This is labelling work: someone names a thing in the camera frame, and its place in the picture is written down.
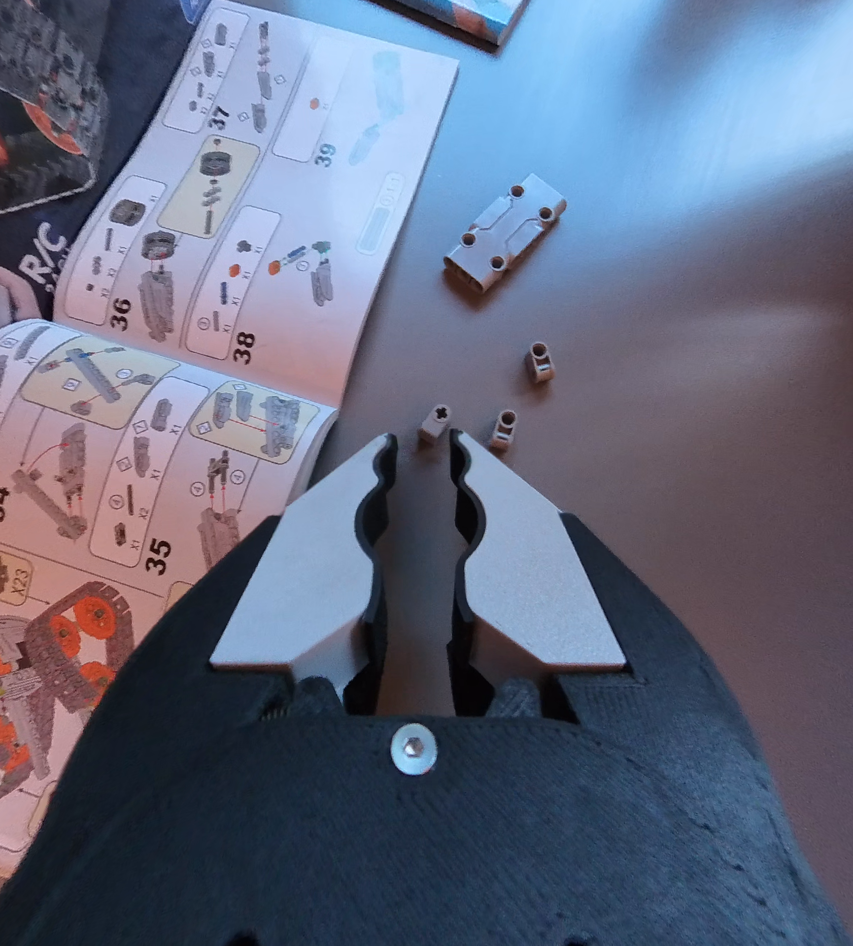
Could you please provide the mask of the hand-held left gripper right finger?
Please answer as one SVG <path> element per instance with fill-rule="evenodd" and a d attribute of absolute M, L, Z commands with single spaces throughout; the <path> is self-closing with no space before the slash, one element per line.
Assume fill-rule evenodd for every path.
<path fill-rule="evenodd" d="M 562 512 L 469 434 L 450 432 L 456 565 L 447 646 L 456 714 L 484 715 L 507 680 L 619 672 L 626 657 Z"/>

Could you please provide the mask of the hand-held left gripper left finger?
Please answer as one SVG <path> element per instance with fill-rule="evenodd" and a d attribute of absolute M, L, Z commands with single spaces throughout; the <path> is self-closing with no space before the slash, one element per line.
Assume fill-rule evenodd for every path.
<path fill-rule="evenodd" d="M 329 680 L 348 713 L 376 709 L 385 593 L 373 549 L 398 443 L 382 434 L 288 506 L 210 663 Z"/>

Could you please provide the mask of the grey rectangular panel brick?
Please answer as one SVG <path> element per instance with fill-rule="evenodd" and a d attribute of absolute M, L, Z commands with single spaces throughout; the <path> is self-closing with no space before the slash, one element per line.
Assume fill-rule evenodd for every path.
<path fill-rule="evenodd" d="M 561 218 L 565 197 L 535 174 L 497 198 L 444 256 L 452 276 L 484 293 Z"/>

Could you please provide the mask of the open white instruction booklet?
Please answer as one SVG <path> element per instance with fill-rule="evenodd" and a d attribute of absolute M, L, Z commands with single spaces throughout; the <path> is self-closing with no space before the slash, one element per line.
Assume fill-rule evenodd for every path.
<path fill-rule="evenodd" d="M 0 328 L 0 876 L 135 645 L 305 488 L 456 72 L 207 2 L 51 317 Z"/>

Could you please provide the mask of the dark blue toy kit box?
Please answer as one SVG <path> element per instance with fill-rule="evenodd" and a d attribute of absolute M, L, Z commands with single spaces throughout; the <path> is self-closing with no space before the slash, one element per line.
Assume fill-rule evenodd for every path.
<path fill-rule="evenodd" d="M 50 318 L 68 248 L 207 2 L 0 1 L 0 328 Z"/>

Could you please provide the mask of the blue cover booklet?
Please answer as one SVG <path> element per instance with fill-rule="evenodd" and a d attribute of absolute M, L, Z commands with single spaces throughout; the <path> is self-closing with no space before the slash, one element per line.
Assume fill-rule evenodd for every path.
<path fill-rule="evenodd" d="M 374 1 L 374 5 L 497 56 L 528 1 Z"/>

